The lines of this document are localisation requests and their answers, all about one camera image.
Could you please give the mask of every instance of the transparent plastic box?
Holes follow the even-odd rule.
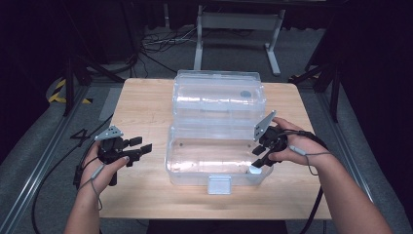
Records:
[[[273,168],[258,174],[248,169],[257,159],[251,153],[258,145],[254,126],[265,117],[265,105],[256,72],[180,70],[166,156],[170,181],[207,185],[211,193],[261,183]]]

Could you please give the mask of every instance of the black cable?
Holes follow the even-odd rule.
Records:
[[[242,30],[242,29],[228,29],[228,30],[226,30],[226,32],[228,32],[230,34],[234,34],[234,35],[239,36],[239,37],[248,37],[252,34],[253,31],[254,30],[249,30],[249,29],[245,29],[245,30]]]
[[[134,77],[137,77],[136,69],[134,69],[134,66],[133,66],[132,68],[133,68]]]
[[[36,224],[36,203],[37,199],[40,194],[40,190],[42,189],[43,184],[45,183],[46,179],[51,175],[51,173],[57,168],[58,165],[60,165],[61,162],[63,162],[64,159],[66,159],[76,148],[80,147],[83,142],[85,142],[87,139],[91,138],[94,133],[96,133],[100,128],[102,128],[111,118],[113,114],[110,115],[101,125],[99,125],[91,134],[86,136],[85,138],[82,138],[79,143],[77,143],[73,148],[71,148],[50,170],[49,172],[42,178],[42,180],[39,183],[39,186],[37,188],[37,191],[34,194],[33,197],[33,204],[31,206],[31,224],[33,226],[33,230],[36,234],[40,234],[39,229],[37,228]]]
[[[143,70],[145,71],[146,75],[145,78],[147,78],[149,76],[148,70],[146,69],[146,63],[142,60],[142,58],[140,58],[140,56],[137,56],[137,58],[142,62],[143,64]]]
[[[322,191],[322,188],[320,186],[319,187],[319,194],[317,195],[317,198],[316,198],[316,201],[313,205],[313,209],[311,210],[309,219],[307,219],[307,223],[304,226],[303,230],[300,232],[300,234],[306,233],[307,230],[309,229],[311,223],[313,222],[314,216],[316,215],[317,209],[319,208],[319,202],[321,201],[322,194],[323,194],[323,191]]]
[[[164,67],[164,68],[168,69],[169,71],[171,71],[171,72],[173,72],[173,73],[177,73],[177,71],[176,71],[176,70],[173,70],[173,69],[171,69],[171,68],[167,67],[166,65],[164,65],[164,64],[162,64],[162,63],[160,63],[160,62],[158,62],[157,60],[155,60],[155,59],[153,59],[153,58],[149,57],[148,55],[146,55],[146,53],[142,52],[142,54],[143,54],[143,55],[145,55],[147,58],[149,58],[149,59],[151,59],[151,60],[155,61],[157,64],[161,65],[162,67]]]
[[[72,16],[70,15],[69,11],[67,10],[66,5],[64,4],[64,2],[63,2],[62,0],[60,0],[60,3],[61,3],[61,5],[63,6],[63,9],[64,9],[65,13],[66,13],[67,16],[69,17],[70,22],[72,23],[73,27],[75,28],[75,30],[76,30],[79,38],[81,39],[81,42],[82,42],[84,48],[85,48],[86,51],[88,52],[88,54],[89,54],[89,56],[91,57],[91,59],[95,60],[94,56],[93,56],[92,53],[91,53],[91,50],[89,49],[89,47],[88,47],[88,45],[87,45],[87,43],[86,43],[85,38],[83,38],[82,33],[80,33],[78,27],[76,26],[76,23],[75,23],[74,19],[72,18]]]
[[[89,161],[83,168],[82,168],[82,171],[91,163],[91,162],[93,162],[94,160],[96,160],[96,159],[98,159],[98,157],[94,157],[91,161]]]
[[[113,70],[108,70],[108,71],[109,71],[110,73],[113,73],[113,74],[118,74],[118,73],[121,73],[121,72],[124,72],[124,71],[130,69],[130,68],[133,67],[135,64],[136,64],[136,60],[132,61],[132,62],[129,63],[129,64],[126,64],[126,65],[123,66],[123,67],[120,67],[120,68],[117,68],[117,69],[113,69]],[[98,71],[95,71],[95,70],[88,70],[88,72],[89,72],[91,75],[94,75],[94,76],[104,76],[102,73],[100,73],[100,72],[98,72]]]
[[[81,157],[81,159],[79,160],[79,165],[82,166],[83,161],[85,160],[86,156],[88,155],[89,150],[91,149],[92,145],[94,144],[94,140],[92,140],[87,149],[85,150],[85,152],[83,152],[83,155]]]
[[[323,234],[327,233],[327,221],[326,220],[322,221],[322,233]]]
[[[148,227],[149,225],[146,223],[141,222],[139,219],[136,220],[140,225],[144,226],[144,227]]]
[[[178,34],[178,31],[175,31],[174,36],[173,37],[169,37],[171,35],[171,32],[165,36],[164,38],[160,38],[157,34],[150,34],[150,35],[146,35],[145,37],[152,37],[152,36],[157,36],[156,39],[150,38],[150,39],[145,39],[145,37],[142,39],[142,41],[147,41],[147,43],[142,44],[143,46],[154,46],[154,45],[159,45],[158,49],[149,49],[146,48],[146,51],[148,52],[152,52],[152,53],[158,53],[158,52],[164,52],[166,50],[168,50],[169,48],[171,48],[172,46],[175,45],[181,45],[184,44],[188,41],[190,41],[190,38],[192,38],[192,36],[195,34],[196,32],[196,27],[188,30],[188,31],[184,31],[181,32],[181,34]]]

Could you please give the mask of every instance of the wooden tabletop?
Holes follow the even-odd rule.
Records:
[[[297,88],[292,84],[263,83],[266,112],[313,131]],[[128,79],[121,92],[112,125],[123,138],[143,137],[153,149],[133,167],[118,172],[118,184],[100,196],[101,217],[201,219],[307,219],[319,191],[319,179],[305,166],[290,162],[258,186],[233,186],[231,195],[208,195],[205,186],[178,186],[165,168],[169,125],[172,122],[173,80]],[[316,214],[331,219],[322,198]]]

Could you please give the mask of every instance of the wire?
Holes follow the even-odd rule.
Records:
[[[144,226],[144,227],[148,227],[148,226],[149,226],[148,224],[141,222],[139,219],[136,219],[136,221],[137,221],[140,225],[142,225],[142,226]]]
[[[117,69],[113,69],[113,70],[108,70],[108,71],[109,71],[110,73],[113,73],[113,74],[118,74],[118,73],[121,73],[121,72],[123,72],[123,71],[126,71],[126,70],[130,69],[130,68],[133,67],[135,64],[136,64],[136,60],[132,61],[132,62],[129,63],[129,64],[126,64],[126,65],[123,66],[123,67],[120,67],[120,68],[117,68]],[[102,73],[100,73],[100,72],[98,72],[98,71],[95,71],[95,70],[88,70],[88,72],[89,72],[91,75],[93,75],[93,76],[104,76]]]
[[[327,221],[326,220],[322,221],[322,233],[323,234],[327,233]]]
[[[95,158],[93,158],[91,161],[89,161],[89,162],[85,165],[85,167],[82,168],[82,171],[83,171],[91,162],[93,162],[93,161],[96,160],[96,159],[98,159],[98,157],[95,157]]]
[[[310,225],[314,220],[314,216],[316,215],[317,209],[319,208],[319,202],[321,202],[322,194],[323,194],[323,191],[320,186],[319,194],[317,194],[317,198],[316,198],[316,201],[314,202],[313,209],[311,210],[309,219],[307,219],[306,225],[304,226],[303,230],[301,230],[300,234],[306,233],[307,230],[310,228]]]
[[[315,173],[313,173],[313,170],[311,169],[311,166],[310,166],[310,159],[309,159],[309,156],[313,156],[313,155],[321,155],[321,154],[331,154],[330,152],[328,152],[328,151],[326,151],[326,152],[321,152],[321,153],[314,153],[314,154],[305,154],[305,155],[303,155],[304,157],[306,157],[306,159],[307,159],[307,166],[309,167],[309,170],[310,170],[310,173],[311,173],[311,175],[313,175],[313,176],[318,176],[319,174],[315,174]]]
[[[100,172],[103,170],[104,166],[105,166],[105,164],[102,164],[99,168],[97,168],[97,169],[94,171],[94,173],[91,175],[91,178],[88,179],[88,181],[86,181],[84,184],[82,184],[82,185],[79,187],[79,189],[78,189],[78,193],[79,193],[79,191],[80,191],[83,187],[85,187],[86,184],[88,184],[89,182],[91,183],[92,189],[94,190],[94,194],[96,195],[97,200],[98,200],[98,202],[99,202],[99,208],[98,208],[99,211],[101,211],[101,210],[103,209],[103,204],[102,204],[102,202],[101,202],[101,200],[100,200],[99,194],[98,194],[97,191],[96,191],[96,188],[94,187],[94,180],[97,178],[97,176],[98,176],[98,175],[100,174]]]
[[[94,144],[94,140],[92,140],[92,141],[89,143],[89,145],[88,145],[88,147],[87,147],[87,150],[85,150],[85,152],[83,152],[83,155],[82,155],[82,157],[80,158],[78,165],[82,166],[82,163],[83,163],[83,161],[85,160],[86,156],[88,155],[89,150],[91,150],[91,147],[92,147],[93,144]]]
[[[91,56],[91,59],[95,60],[94,56],[92,55],[91,51],[89,50],[89,47],[88,47],[88,45],[87,45],[87,43],[86,43],[86,41],[85,41],[85,38],[83,38],[82,33],[80,33],[78,27],[76,26],[76,23],[75,23],[74,19],[72,18],[72,16],[70,15],[69,11],[67,10],[66,5],[64,4],[64,2],[63,2],[62,0],[60,0],[60,3],[61,3],[61,5],[63,6],[64,11],[66,12],[67,16],[69,17],[70,22],[72,23],[73,27],[75,28],[75,30],[76,30],[79,38],[81,39],[82,44],[83,44],[83,46],[85,47],[86,51],[88,52],[89,56]]]
[[[143,49],[147,54],[148,53],[159,53],[159,52],[165,52],[175,45],[181,45],[188,41],[196,42],[190,39],[195,34],[196,29],[197,27],[194,27],[193,29],[189,31],[183,32],[183,34],[181,35],[178,35],[178,32],[175,31],[174,36],[172,37],[170,37],[172,35],[172,32],[169,32],[167,36],[165,36],[162,39],[160,39],[160,37],[157,34],[146,35],[142,39],[141,49]],[[147,46],[157,46],[157,45],[158,45],[158,48],[156,49],[147,47]]]
[[[157,64],[159,64],[160,66],[162,66],[162,67],[164,67],[164,68],[168,69],[169,71],[171,71],[171,72],[173,72],[173,73],[177,73],[177,71],[176,71],[176,70],[173,70],[172,68],[169,68],[169,67],[167,67],[166,65],[164,65],[164,64],[162,64],[162,63],[160,63],[160,62],[158,62],[158,61],[157,61],[157,60],[155,60],[154,58],[149,57],[148,55],[146,55],[146,53],[143,53],[143,52],[142,52],[142,54],[143,54],[143,55],[145,55],[147,58],[149,58],[149,59],[151,59],[151,60],[155,61],[155,62],[156,62]]]
[[[31,224],[33,226],[33,230],[36,234],[40,234],[40,231],[37,227],[36,224],[36,204],[37,204],[37,199],[40,194],[40,190],[42,189],[43,184],[45,183],[46,179],[51,175],[51,173],[57,168],[58,165],[60,165],[61,162],[63,162],[64,159],[66,159],[76,148],[80,147],[83,142],[85,142],[87,139],[91,138],[94,133],[96,133],[100,128],[102,128],[111,118],[113,114],[110,115],[101,125],[99,125],[91,134],[86,136],[85,138],[82,138],[79,143],[77,143],[73,148],[71,148],[50,170],[49,172],[42,178],[42,180],[39,183],[39,186],[37,188],[37,191],[34,194],[33,198],[33,204],[31,206]]]

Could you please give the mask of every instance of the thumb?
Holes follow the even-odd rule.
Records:
[[[268,155],[268,158],[272,161],[284,161],[285,157],[283,157],[280,153],[271,153]]]
[[[119,169],[123,168],[129,162],[129,160],[130,160],[130,157],[125,156],[107,165],[106,167],[109,168],[113,173],[115,173]]]

